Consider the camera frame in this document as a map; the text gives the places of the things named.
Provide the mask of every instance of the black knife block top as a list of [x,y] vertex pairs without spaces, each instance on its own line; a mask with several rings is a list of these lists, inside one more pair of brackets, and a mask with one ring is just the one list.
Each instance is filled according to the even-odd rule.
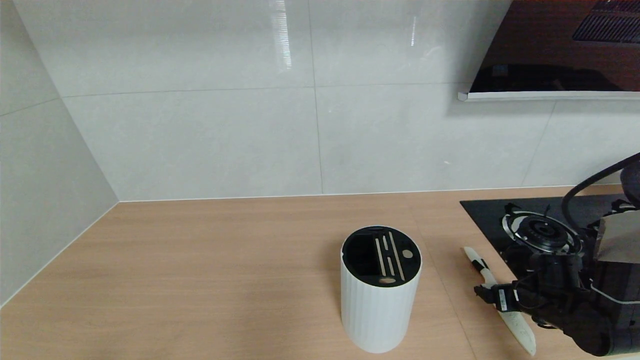
[[384,288],[411,281],[422,263],[413,240],[386,226],[364,227],[349,235],[342,246],[342,260],[354,277]]

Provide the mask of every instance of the wall tile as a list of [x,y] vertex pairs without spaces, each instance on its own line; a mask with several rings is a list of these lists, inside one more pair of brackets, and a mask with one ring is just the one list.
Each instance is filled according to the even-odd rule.
[[61,100],[0,122],[4,303],[118,199]]
[[[577,184],[640,152],[637,101],[559,101],[536,152],[526,186]],[[617,175],[604,183],[619,183]]]
[[58,97],[12,1],[0,2],[0,115]]
[[552,102],[465,103],[453,85],[317,90],[326,193],[520,186]]
[[120,200],[321,193],[313,89],[65,102]]
[[60,95],[312,86],[307,0],[18,0]]
[[310,0],[316,83],[471,82],[510,0]]

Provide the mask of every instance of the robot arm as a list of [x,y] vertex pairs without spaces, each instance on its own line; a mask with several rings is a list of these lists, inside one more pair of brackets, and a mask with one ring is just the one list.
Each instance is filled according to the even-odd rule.
[[[620,170],[625,195],[640,208],[638,153],[591,176],[564,196],[563,215],[587,245],[584,252],[533,254],[528,259],[535,269],[530,275],[490,289],[476,286],[476,294],[497,305],[502,290],[507,294],[506,311],[527,313],[541,327],[562,330],[595,356],[640,352],[640,259],[624,263],[596,259],[596,239],[588,238],[568,210],[573,196]],[[496,309],[503,311],[501,305]]]

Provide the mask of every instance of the stove burner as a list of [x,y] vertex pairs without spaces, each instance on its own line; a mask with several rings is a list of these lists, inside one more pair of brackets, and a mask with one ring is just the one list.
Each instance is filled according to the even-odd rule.
[[520,223],[518,233],[529,243],[557,250],[563,248],[569,239],[569,234],[561,225],[549,218],[536,215],[525,217]]
[[560,221],[531,211],[515,211],[506,207],[502,227],[509,237],[534,249],[556,254],[575,254],[582,250],[578,236]]

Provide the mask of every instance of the black cable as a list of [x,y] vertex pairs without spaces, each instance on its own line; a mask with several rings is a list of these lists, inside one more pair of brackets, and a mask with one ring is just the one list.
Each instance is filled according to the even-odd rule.
[[579,192],[583,191],[584,189],[586,189],[587,187],[591,186],[592,184],[594,184],[596,181],[602,180],[605,177],[614,174],[617,171],[620,171],[622,169],[624,169],[625,167],[640,161],[640,152],[638,152],[635,155],[631,155],[628,158],[621,160],[613,165],[611,165],[610,167],[607,167],[606,169],[599,171],[596,174],[593,174],[592,176],[590,176],[589,178],[587,178],[585,181],[579,183],[578,185],[574,186],[571,190],[569,190],[568,193],[566,193],[566,195],[562,198],[562,215],[564,215],[564,218],[566,219],[566,221],[569,223],[569,226],[571,228],[573,228],[573,230],[578,233],[578,235],[582,238],[582,239],[586,239],[587,238],[587,234],[584,232],[584,230],[582,230],[582,228],[580,226],[578,226],[578,224],[575,222],[575,220],[573,219],[573,217],[571,216],[571,214],[569,213],[569,201],[576,196]]
[[[529,278],[531,278],[531,277],[533,277],[533,276],[537,275],[537,274],[538,274],[538,272],[540,272],[540,270],[535,270],[535,271],[534,271],[534,272],[532,272],[531,274],[529,274],[529,275],[527,275],[527,276],[523,277],[523,278],[522,278],[522,279],[520,279],[520,280],[517,280],[517,281],[516,281],[516,283],[513,285],[513,291],[515,291],[515,292],[517,293],[518,285],[520,285],[520,283],[521,283],[522,281],[525,281],[525,280],[527,280],[527,279],[529,279]],[[520,300],[516,300],[516,302],[518,303],[518,305],[519,305],[520,307],[522,307],[523,309],[527,309],[527,310],[539,309],[539,308],[541,308],[541,307],[543,307],[543,306],[547,305],[547,304],[548,304],[548,302],[543,302],[542,304],[540,303],[540,295],[541,295],[541,294],[540,294],[540,287],[539,287],[539,286],[537,286],[537,288],[538,288],[538,292],[536,293],[536,302],[538,303],[538,305],[536,305],[536,306],[532,306],[532,307],[531,307],[531,306],[525,306],[525,305],[522,305],[522,303],[520,302]]]

